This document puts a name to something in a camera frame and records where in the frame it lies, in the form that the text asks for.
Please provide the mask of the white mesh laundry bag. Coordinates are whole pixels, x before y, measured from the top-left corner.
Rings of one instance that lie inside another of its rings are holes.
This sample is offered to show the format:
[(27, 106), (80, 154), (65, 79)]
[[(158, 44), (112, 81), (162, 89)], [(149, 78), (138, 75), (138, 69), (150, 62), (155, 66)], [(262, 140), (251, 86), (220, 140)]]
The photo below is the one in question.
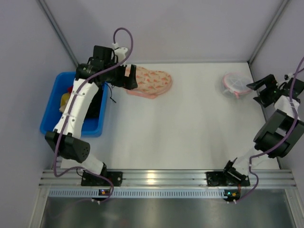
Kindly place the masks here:
[(219, 80), (221, 93), (229, 98), (240, 99), (252, 92), (247, 85), (253, 83), (252, 78), (240, 72), (225, 73)]

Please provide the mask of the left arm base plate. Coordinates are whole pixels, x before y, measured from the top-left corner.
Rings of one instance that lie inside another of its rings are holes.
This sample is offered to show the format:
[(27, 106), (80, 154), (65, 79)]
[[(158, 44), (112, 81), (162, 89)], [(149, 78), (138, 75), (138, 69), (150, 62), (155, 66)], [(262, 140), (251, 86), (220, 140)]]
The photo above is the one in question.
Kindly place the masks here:
[[(115, 186), (120, 187), (123, 181), (123, 173), (121, 171), (108, 171), (106, 178)], [(97, 176), (83, 172), (81, 186), (110, 186), (110, 183)]]

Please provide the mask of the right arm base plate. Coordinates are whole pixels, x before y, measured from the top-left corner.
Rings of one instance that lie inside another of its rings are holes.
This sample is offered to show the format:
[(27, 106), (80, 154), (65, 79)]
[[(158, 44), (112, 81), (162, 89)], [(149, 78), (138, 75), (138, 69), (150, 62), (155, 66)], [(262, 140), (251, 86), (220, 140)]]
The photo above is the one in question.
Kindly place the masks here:
[(209, 171), (206, 172), (209, 187), (248, 187), (249, 177), (238, 171)]

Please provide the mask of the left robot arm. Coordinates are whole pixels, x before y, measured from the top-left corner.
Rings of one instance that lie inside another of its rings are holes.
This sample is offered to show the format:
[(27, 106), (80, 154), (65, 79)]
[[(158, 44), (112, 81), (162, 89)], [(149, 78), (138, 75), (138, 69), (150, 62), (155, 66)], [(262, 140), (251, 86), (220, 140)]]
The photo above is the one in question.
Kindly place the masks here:
[(132, 50), (116, 43), (113, 48), (95, 46), (88, 62), (78, 65), (67, 105), (54, 129), (45, 134), (55, 154), (54, 165), (60, 156), (75, 161), (77, 168), (87, 173), (106, 176), (106, 164), (90, 153), (90, 144), (80, 139), (81, 131), (92, 100), (105, 83), (127, 90), (137, 88), (136, 66), (131, 65), (129, 75), (125, 75), (125, 62)]

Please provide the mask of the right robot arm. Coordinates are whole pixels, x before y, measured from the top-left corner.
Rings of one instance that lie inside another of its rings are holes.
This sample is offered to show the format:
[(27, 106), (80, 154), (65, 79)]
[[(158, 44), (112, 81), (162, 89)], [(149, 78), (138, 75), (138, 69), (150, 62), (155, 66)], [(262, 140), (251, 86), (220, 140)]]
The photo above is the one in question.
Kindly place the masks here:
[(247, 84), (256, 91), (264, 87), (254, 100), (266, 108), (273, 105), (274, 113), (258, 131), (253, 139), (254, 147), (243, 156), (228, 161), (223, 170), (223, 178), (228, 185), (247, 186), (248, 174), (254, 167), (253, 160), (262, 156), (270, 159), (285, 157), (304, 134), (304, 123), (298, 116), (300, 99), (304, 83), (294, 74), (286, 75), (283, 82), (277, 82), (273, 74)]

